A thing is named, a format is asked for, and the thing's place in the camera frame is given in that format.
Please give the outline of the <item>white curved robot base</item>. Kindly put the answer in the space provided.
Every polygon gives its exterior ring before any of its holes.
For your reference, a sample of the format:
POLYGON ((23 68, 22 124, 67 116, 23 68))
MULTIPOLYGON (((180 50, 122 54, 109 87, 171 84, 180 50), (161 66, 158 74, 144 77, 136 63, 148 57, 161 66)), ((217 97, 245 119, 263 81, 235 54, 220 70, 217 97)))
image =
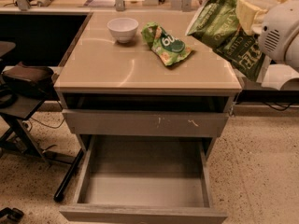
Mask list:
POLYGON ((285 64, 271 64, 263 77, 262 86, 280 91, 290 80, 299 78, 299 73, 285 64))

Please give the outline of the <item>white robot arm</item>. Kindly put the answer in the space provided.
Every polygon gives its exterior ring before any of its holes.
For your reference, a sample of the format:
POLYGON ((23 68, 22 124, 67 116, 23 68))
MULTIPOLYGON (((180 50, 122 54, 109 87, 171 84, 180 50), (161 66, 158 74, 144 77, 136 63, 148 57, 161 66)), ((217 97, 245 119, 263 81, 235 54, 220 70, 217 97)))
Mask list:
POLYGON ((247 35, 277 63, 299 66, 299 0, 237 0, 235 13, 247 35))

